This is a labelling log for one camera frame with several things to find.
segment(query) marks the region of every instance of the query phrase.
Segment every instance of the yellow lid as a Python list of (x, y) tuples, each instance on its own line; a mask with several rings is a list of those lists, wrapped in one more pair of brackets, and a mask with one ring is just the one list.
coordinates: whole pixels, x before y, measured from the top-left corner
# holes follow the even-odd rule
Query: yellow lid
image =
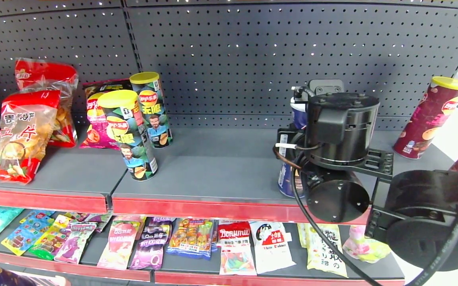
[(156, 72), (140, 72), (136, 73), (129, 78), (131, 83), (135, 85), (144, 85), (146, 83), (152, 83), (155, 80), (158, 80), (160, 75)]
[(105, 108), (126, 107), (132, 109), (137, 102), (137, 93), (128, 89), (107, 92), (98, 98), (98, 106)]
[(445, 77), (445, 76), (434, 76), (432, 82), (436, 85), (446, 87), (447, 89), (455, 89), (458, 91), (458, 79)]

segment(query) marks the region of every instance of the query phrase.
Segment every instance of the shelf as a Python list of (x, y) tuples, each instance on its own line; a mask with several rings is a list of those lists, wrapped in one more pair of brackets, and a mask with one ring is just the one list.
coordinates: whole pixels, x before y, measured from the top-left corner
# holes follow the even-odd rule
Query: shelf
[(109, 235), (109, 226), (102, 233), (95, 233), (88, 242), (84, 253), (81, 257), (80, 264), (63, 263), (38, 259), (33, 254), (25, 252), (23, 256), (16, 256), (7, 248), (2, 246), (1, 242), (17, 228), (20, 219), (28, 214), (29, 210), (24, 210), (0, 233), (0, 263), (11, 263), (14, 266), (25, 268), (35, 268), (54, 272), (69, 273), (75, 275), (85, 275), (92, 277), (103, 277), (124, 280), (150, 281), (150, 272), (145, 270), (113, 270), (98, 268), (96, 264), (100, 255), (107, 244)]
[[(113, 192), (116, 214), (307, 222), (294, 199), (278, 191), (276, 130), (174, 128), (170, 147), (154, 150), (158, 173), (137, 182), (125, 174)], [(375, 131), (371, 147), (391, 151), (399, 132)], [(449, 168), (431, 146), (420, 160), (395, 156), (394, 173)], [(375, 178), (358, 174), (367, 191)], [(347, 224), (365, 224), (365, 213)]]
[[(189, 259), (176, 255), (165, 254), (162, 269), (155, 271), (155, 282), (159, 284), (180, 285), (250, 285), (250, 286), (307, 286), (331, 285), (351, 286), (365, 284), (349, 267), (345, 279), (333, 273), (320, 270), (307, 270), (307, 250), (300, 246), (298, 229), (295, 224), (285, 223), (285, 229), (291, 233), (292, 241), (289, 249), (296, 265), (277, 271), (260, 274), (257, 277), (219, 275), (220, 250), (211, 253), (209, 261)], [(349, 226), (340, 226), (342, 242), (349, 237)], [(367, 275), (378, 279), (384, 286), (403, 286), (404, 274), (400, 270), (393, 255), (388, 255), (375, 264), (369, 264), (353, 258), (358, 268)]]
[[(79, 145), (85, 128), (78, 134)], [(31, 183), (0, 182), (0, 206), (106, 213), (106, 197), (125, 171), (116, 150), (48, 147)]]

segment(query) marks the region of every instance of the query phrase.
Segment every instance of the red snack bag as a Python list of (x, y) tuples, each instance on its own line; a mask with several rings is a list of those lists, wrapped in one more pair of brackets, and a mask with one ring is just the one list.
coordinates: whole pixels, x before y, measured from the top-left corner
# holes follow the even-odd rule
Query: red snack bag
[(15, 79), (20, 92), (59, 90), (60, 105), (54, 122), (49, 144), (58, 147), (77, 145), (77, 133), (72, 119), (73, 92), (77, 89), (79, 76), (71, 65), (17, 58)]
[(1, 107), (0, 180), (29, 183), (45, 156), (60, 91), (16, 93)]

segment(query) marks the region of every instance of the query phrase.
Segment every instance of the green lay's can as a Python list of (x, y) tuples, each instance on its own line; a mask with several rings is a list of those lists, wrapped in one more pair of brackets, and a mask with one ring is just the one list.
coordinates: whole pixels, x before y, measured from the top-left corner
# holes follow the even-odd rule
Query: green lay's can
[(138, 102), (144, 114), (147, 135), (153, 147), (165, 148), (173, 141), (169, 118), (165, 112), (160, 75), (156, 72), (142, 72), (130, 77), (132, 89), (138, 93)]
[(146, 181), (156, 174), (158, 166), (137, 100), (134, 91), (112, 91), (98, 98), (98, 106), (104, 111), (132, 178)]

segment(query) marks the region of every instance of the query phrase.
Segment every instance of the red shelf edge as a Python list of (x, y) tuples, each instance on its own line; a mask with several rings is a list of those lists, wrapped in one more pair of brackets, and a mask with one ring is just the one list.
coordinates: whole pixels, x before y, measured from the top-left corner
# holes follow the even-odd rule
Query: red shelf edge
[(80, 213), (107, 213), (107, 204), (102, 194), (81, 196), (0, 190), (0, 206)]
[(61, 272), (74, 275), (134, 280), (143, 282), (151, 281), (151, 274), (149, 271), (106, 269), (90, 265), (63, 263), (57, 261), (36, 259), (31, 257), (18, 257), (6, 253), (0, 253), (0, 263), (7, 264), (9, 262), (11, 262), (11, 265), (20, 267), (42, 269), (47, 271)]
[[(404, 280), (378, 280), (383, 286), (403, 286)], [(155, 271), (156, 284), (176, 285), (245, 285), (245, 286), (367, 286), (363, 280), (352, 279), (308, 279), (262, 276), (231, 276), (197, 273)]]
[[(234, 220), (264, 220), (308, 222), (297, 205), (231, 203), (212, 201), (170, 201), (113, 197), (114, 214), (146, 214), (150, 216), (223, 218)], [(370, 208), (359, 218), (338, 224), (365, 225)], [(331, 223), (314, 219), (317, 223)]]

